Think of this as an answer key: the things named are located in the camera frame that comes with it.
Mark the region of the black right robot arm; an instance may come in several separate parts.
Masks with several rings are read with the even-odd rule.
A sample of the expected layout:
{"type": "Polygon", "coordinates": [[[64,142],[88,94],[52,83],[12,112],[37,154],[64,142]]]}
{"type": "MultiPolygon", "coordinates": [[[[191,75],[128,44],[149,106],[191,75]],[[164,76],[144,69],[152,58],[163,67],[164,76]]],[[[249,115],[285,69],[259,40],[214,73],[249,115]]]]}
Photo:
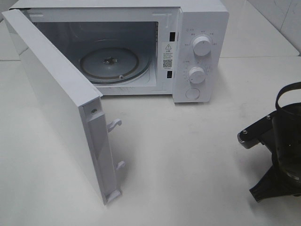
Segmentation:
{"type": "Polygon", "coordinates": [[[272,153],[272,166],[250,189],[257,202],[301,194],[301,105],[286,105],[253,123],[248,141],[263,143],[272,153]]]}

